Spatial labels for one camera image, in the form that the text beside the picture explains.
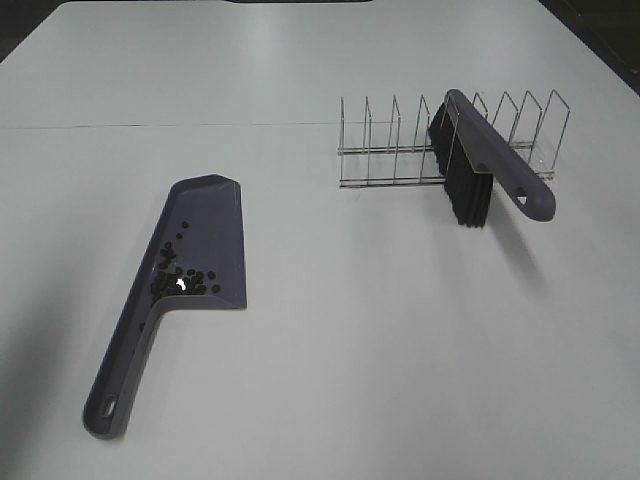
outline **table surface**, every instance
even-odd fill
[[[572,117],[553,222],[340,190],[339,98]],[[3,478],[637,479],[640,101],[538,2],[69,3],[0,65]],[[246,311],[172,312],[81,412],[174,182],[242,185]]]

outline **hole in handle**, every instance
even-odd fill
[[[527,203],[527,192],[525,192],[524,188],[522,187],[518,187],[516,190],[516,197],[518,198],[518,201],[524,205],[525,203]]]
[[[117,401],[118,397],[116,397],[115,395],[107,396],[107,398],[104,400],[104,403],[102,404],[102,410],[100,412],[102,418],[111,418],[114,410],[116,409]]]

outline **black bristles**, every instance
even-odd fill
[[[460,225],[482,227],[489,212],[493,175],[473,171],[460,140],[457,136],[454,138],[454,132],[446,105],[442,104],[429,126],[429,135],[438,169],[445,177],[444,190],[451,199],[453,213]]]

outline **wire rack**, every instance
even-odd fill
[[[505,91],[493,115],[479,93],[472,103],[534,172],[545,180],[553,179],[571,113],[556,90],[551,91],[544,108],[529,90],[519,104]],[[429,137],[431,116],[421,95],[415,125],[406,126],[394,95],[390,119],[374,121],[369,97],[365,97],[363,121],[347,122],[341,97],[340,187],[442,184],[445,177],[438,171]]]

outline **hand brush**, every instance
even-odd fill
[[[553,218],[553,192],[462,92],[447,92],[429,134],[460,225],[485,224],[494,177],[526,216],[540,222]]]

